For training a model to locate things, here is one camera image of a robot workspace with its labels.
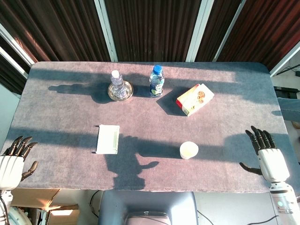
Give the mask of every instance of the white paper cup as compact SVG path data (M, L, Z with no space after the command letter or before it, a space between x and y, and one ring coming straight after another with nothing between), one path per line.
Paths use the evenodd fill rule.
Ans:
M198 154L199 147L194 142L184 142L180 146L180 156L183 159L189 159Z

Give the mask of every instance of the white bottle cap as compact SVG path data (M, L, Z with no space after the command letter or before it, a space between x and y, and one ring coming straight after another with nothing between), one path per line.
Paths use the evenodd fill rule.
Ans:
M113 78L119 78L120 77L120 73L118 72L118 70L113 70L112 71L112 77Z

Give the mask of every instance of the brown curtain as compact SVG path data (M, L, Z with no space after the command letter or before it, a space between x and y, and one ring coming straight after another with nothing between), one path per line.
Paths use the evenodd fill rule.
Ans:
M196 62L211 62L241 0L215 0L207 21Z
M0 22L35 61L110 61L93 0L2 0Z
M299 41L299 0L247 0L218 61L260 62L271 70Z
M201 0L105 0L119 61L185 61Z
M26 79L0 55L0 83L10 91L22 94Z

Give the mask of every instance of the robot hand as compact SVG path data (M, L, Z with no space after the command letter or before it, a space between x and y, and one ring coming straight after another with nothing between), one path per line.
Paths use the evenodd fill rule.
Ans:
M35 161L27 172L22 173L26 157L32 147L37 144L37 142L32 142L26 146L27 142L29 142L32 137L22 139L23 136L15 139L11 147L6 149L4 154L0 156L1 191L15 189L19 185L20 181L32 175L37 168L38 162Z
M273 137L267 131L251 126L254 134L246 130L257 155L260 169L250 168L244 163L241 167L251 173L262 175L271 183L270 194L284 225L300 225L300 209L292 186L285 180L290 176L285 159L276 148Z
M246 130L246 134L251 139L260 169L250 168L244 163L240 163L241 167L248 172L262 175L271 183L285 181L290 174L285 158L280 149L276 148L273 137L265 130L261 131L254 126L251 126L251 129L254 134L248 130Z

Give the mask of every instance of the water bottle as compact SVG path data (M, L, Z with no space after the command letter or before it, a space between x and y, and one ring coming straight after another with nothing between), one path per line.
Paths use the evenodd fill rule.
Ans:
M126 88L124 85L123 77L118 70L112 71L111 81L113 85L113 95L122 100L127 96Z
M159 97L163 94L163 85L165 76L161 65L155 65L150 75L150 95L153 98Z

